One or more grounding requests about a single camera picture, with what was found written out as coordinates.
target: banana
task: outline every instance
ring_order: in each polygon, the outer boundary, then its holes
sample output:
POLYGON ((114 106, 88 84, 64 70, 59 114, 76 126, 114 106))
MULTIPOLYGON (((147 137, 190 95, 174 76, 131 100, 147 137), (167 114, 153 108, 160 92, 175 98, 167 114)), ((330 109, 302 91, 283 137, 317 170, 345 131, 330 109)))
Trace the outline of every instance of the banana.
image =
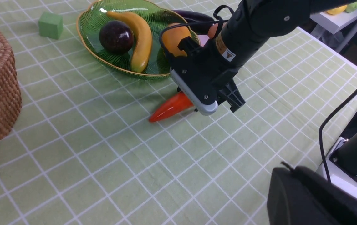
POLYGON ((149 62, 152 50, 152 31, 148 23, 133 12, 107 11, 106 15, 112 19, 126 23, 133 31, 137 41, 131 58, 131 71, 141 73, 149 62))

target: green fruit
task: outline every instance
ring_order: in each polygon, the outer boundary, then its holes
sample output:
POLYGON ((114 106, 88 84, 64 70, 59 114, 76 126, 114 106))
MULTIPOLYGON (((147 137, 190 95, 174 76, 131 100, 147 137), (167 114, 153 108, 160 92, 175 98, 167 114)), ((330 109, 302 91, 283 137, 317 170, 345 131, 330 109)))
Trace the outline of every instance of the green fruit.
POLYGON ((352 13, 355 10, 357 10, 357 2, 349 4, 345 9, 347 13, 352 13))

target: yellow fruit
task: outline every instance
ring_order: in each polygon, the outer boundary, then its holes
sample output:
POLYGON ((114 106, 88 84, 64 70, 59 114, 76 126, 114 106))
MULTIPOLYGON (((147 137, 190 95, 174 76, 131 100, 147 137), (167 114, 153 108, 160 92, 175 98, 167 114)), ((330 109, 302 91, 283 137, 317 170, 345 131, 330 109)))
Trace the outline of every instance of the yellow fruit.
MULTIPOLYGON (((173 23, 168 25, 167 27, 171 27, 178 24, 179 23, 173 23)), ((163 33, 163 36, 161 37, 161 41, 163 41, 164 46, 166 46, 167 50, 171 52, 175 57, 187 56, 187 53, 185 51, 178 49, 178 44, 181 40, 188 36, 191 37, 191 32, 187 27, 176 27, 165 31, 163 33)))
POLYGON ((331 15, 338 15, 338 14, 344 12, 345 9, 347 9, 347 6, 348 5, 340 6, 340 7, 334 8, 334 9, 327 10, 326 12, 331 15))
POLYGON ((148 65, 152 50, 152 31, 148 23, 138 14, 128 11, 121 13, 107 11, 106 15, 126 23, 134 33, 137 43, 131 58, 131 71, 143 72, 148 65))

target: gold rim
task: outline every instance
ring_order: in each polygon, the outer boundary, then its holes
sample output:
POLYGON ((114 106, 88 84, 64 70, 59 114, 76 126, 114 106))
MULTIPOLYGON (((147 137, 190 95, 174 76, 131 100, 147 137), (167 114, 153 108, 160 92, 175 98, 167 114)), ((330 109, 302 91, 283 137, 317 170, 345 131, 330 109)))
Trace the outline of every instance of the gold rim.
MULTIPOLYGON (((80 37, 81 42, 82 42, 82 44, 84 45, 84 47, 91 53, 91 55, 94 56, 95 58, 97 58, 98 60, 102 61, 103 63, 105 63, 105 64, 107 64, 107 65, 109 65, 109 66, 111 66, 111 67, 113 67, 113 68, 115 68, 115 69, 117 69, 117 70, 124 71, 124 72, 130 73, 130 74, 135 74, 135 75, 137 75, 137 76, 143 76, 143 77, 166 77, 166 76, 169 76, 170 73, 166 73, 166 74, 142 74, 142 73, 137 73, 137 72, 133 72, 133 71, 130 71, 130 70, 125 70, 125 69, 123 69, 123 68, 120 68, 120 67, 117 67, 117 66, 111 64, 111 63, 108 62, 108 61, 105 61, 104 59, 102 59, 101 57, 97 56, 94 52, 92 52, 92 51, 88 48, 88 46, 85 44, 84 38, 81 36, 81 32, 80 32, 80 30, 79 30, 79 28, 78 28, 78 22, 79 22, 79 19, 81 18, 81 16, 82 16, 84 13, 88 12, 88 11, 91 9, 91 7, 92 7, 95 3, 100 2, 100 1, 103 1, 103 0, 98 0, 98 1, 95 1, 94 3, 92 3, 92 4, 88 7, 88 9, 87 9, 86 11, 82 12, 82 13, 77 17, 77 20, 76 20, 76 22, 75 22, 75 28, 77 29, 78 36, 80 37)), ((154 4, 154 5, 155 5, 156 7, 158 7, 159 9, 168 10, 168 11, 174 13, 175 15, 177 15, 178 17, 180 17, 183 21, 185 21, 186 23, 188 23, 187 20, 184 19, 184 17, 180 16, 179 14, 175 13, 174 11, 171 11, 171 10, 169 10, 169 9, 161 8, 161 7, 159 7, 159 6, 156 5, 156 4, 154 4)), ((197 42, 198 42, 198 44, 199 44, 199 43, 200 43, 200 40, 199 40, 197 34, 196 34, 190 27, 188 27, 188 29, 190 30, 191 33, 194 33, 194 34, 195 34, 196 40, 197 40, 197 42)))

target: yellow warning sticker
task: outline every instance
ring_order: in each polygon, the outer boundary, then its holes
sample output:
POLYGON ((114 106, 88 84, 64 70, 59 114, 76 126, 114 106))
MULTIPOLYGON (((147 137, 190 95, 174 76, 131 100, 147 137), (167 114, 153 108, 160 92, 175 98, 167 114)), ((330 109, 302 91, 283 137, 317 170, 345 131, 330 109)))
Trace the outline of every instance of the yellow warning sticker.
POLYGON ((220 54, 223 54, 226 51, 227 47, 223 42, 221 32, 217 35, 215 42, 216 42, 217 50, 220 52, 220 54))
POLYGON ((235 54, 230 51, 227 46, 224 44, 223 39, 222 39, 222 33, 218 34, 218 36, 215 39, 217 51, 229 62, 233 60, 235 57, 235 54))

